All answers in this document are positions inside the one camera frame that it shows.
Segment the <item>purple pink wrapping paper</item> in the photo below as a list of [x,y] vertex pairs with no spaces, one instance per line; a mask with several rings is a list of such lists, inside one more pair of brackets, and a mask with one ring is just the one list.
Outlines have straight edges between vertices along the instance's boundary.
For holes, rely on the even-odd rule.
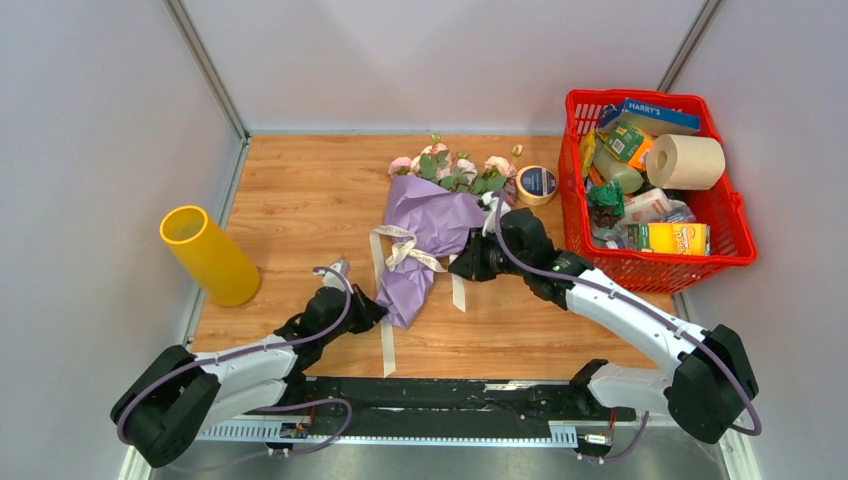
[[[445,190],[414,176],[391,180],[388,204],[380,225],[395,225],[417,236],[417,248],[443,258],[460,254],[469,232],[483,226],[486,214],[472,193]],[[382,238],[385,256],[399,239]],[[438,273],[408,257],[394,271],[385,269],[377,287],[377,303],[388,309],[385,319],[408,328],[423,308]]]

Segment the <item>cream ribbon with gold text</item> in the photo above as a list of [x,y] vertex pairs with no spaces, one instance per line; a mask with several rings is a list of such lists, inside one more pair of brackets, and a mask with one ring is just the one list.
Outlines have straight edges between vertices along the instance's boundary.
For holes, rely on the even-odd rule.
[[[384,255],[382,238],[399,239],[391,246],[391,254]],[[369,243],[375,274],[376,286],[380,286],[382,275],[386,268],[394,271],[404,259],[411,257],[436,273],[447,273],[440,260],[434,255],[417,248],[417,236],[404,228],[395,225],[379,225],[369,233]],[[383,318],[379,323],[383,377],[387,378],[396,371],[396,354],[393,325]]]

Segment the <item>pink flower bunch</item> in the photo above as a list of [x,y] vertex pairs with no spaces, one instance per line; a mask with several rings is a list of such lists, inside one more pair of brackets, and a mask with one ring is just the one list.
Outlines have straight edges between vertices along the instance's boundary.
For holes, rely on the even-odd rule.
[[516,157],[489,156],[481,166],[468,152],[453,153],[439,133],[430,136],[430,144],[415,157],[401,156],[388,167],[390,177],[414,176],[445,190],[482,196],[486,192],[503,193],[513,203],[517,196]]

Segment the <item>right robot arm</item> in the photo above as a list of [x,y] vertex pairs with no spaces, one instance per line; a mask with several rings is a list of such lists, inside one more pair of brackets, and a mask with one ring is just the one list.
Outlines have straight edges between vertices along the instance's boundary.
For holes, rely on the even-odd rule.
[[651,370],[589,362],[570,392],[581,417],[617,407],[655,412],[696,440],[715,444],[729,430],[741,432],[736,421],[747,413],[753,422],[748,434],[761,433],[752,405],[759,386],[737,332],[723,324],[701,327],[632,294],[585,258],[555,248],[530,210],[505,214],[493,233],[471,230],[449,271],[476,282],[518,275],[538,298],[596,322],[656,364]]

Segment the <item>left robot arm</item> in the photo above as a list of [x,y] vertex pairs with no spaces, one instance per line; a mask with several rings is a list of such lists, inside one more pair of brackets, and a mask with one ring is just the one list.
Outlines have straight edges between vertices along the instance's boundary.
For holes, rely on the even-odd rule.
[[305,309],[267,337],[220,352],[163,350],[113,405],[119,439],[152,467],[179,458],[197,435],[233,417],[266,407],[299,411],[304,372],[344,334],[371,330],[388,313],[357,285],[322,287]]

